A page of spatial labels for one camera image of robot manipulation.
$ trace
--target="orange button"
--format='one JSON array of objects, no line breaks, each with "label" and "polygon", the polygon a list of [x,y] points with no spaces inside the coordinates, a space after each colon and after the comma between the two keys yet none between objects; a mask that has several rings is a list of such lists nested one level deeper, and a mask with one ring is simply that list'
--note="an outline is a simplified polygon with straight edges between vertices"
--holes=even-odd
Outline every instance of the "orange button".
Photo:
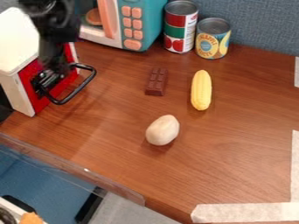
[{"label": "orange button", "polygon": [[131,7],[122,6],[122,15],[125,17],[130,17],[131,16]]},{"label": "orange button", "polygon": [[124,33],[127,38],[133,37],[133,31],[131,29],[124,29]]},{"label": "orange button", "polygon": [[143,21],[141,21],[140,19],[134,19],[133,27],[137,30],[141,30],[143,28]]},{"label": "orange button", "polygon": [[128,48],[128,49],[131,49],[131,50],[135,50],[135,51],[138,51],[140,50],[140,48],[142,48],[142,43],[138,40],[133,40],[133,39],[126,39],[123,44]]},{"label": "orange button", "polygon": [[133,8],[132,16],[133,18],[141,18],[143,15],[143,10],[140,8]]},{"label": "orange button", "polygon": [[122,19],[123,25],[126,27],[131,27],[132,26],[132,19],[129,17],[125,17]]},{"label": "orange button", "polygon": [[142,31],[134,31],[134,38],[135,39],[143,39],[143,32]]}]

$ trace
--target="wooden tabletop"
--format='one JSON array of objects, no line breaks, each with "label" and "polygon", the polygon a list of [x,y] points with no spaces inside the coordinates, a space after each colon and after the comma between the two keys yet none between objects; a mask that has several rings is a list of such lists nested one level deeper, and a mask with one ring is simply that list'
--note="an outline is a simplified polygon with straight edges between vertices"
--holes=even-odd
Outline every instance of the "wooden tabletop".
[{"label": "wooden tabletop", "polygon": [[[147,207],[185,223],[199,203],[289,201],[291,134],[299,130],[295,57],[241,45],[218,60],[160,43],[144,53],[76,47],[99,75],[65,106],[34,118],[15,112],[2,133],[140,193]],[[152,67],[169,70],[163,97],[144,94]],[[201,69],[213,83],[205,112],[190,103]],[[149,145],[145,130],[167,114],[181,124],[178,138]]]}]

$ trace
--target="blue floor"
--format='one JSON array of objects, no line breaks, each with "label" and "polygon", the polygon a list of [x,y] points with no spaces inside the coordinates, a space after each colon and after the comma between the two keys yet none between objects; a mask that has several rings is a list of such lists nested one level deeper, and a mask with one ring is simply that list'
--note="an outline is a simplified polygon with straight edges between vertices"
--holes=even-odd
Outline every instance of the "blue floor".
[{"label": "blue floor", "polygon": [[[0,145],[0,196],[11,195],[34,207],[49,224],[74,224],[89,192],[51,173],[3,153]],[[69,176],[86,189],[94,186]]]}]

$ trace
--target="teal microwave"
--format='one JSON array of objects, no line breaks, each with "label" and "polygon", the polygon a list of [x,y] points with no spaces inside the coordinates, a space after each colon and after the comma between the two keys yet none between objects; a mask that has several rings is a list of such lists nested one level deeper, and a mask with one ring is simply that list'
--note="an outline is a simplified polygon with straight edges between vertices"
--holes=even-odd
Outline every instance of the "teal microwave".
[{"label": "teal microwave", "polygon": [[167,0],[76,0],[80,37],[107,46],[146,51],[162,31],[166,4]]}]

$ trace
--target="white tape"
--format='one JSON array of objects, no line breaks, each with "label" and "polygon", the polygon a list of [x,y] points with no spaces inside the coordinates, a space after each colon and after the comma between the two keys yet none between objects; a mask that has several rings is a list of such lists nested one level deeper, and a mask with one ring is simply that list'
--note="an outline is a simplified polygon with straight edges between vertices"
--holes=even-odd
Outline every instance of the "white tape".
[{"label": "white tape", "polygon": [[293,130],[291,164],[291,201],[299,202],[299,132]]},{"label": "white tape", "polygon": [[299,132],[295,130],[291,154],[290,203],[197,205],[191,213],[193,223],[299,221]]},{"label": "white tape", "polygon": [[197,205],[193,223],[299,221],[299,203]]},{"label": "white tape", "polygon": [[299,88],[299,57],[296,57],[295,62],[295,87]]}]

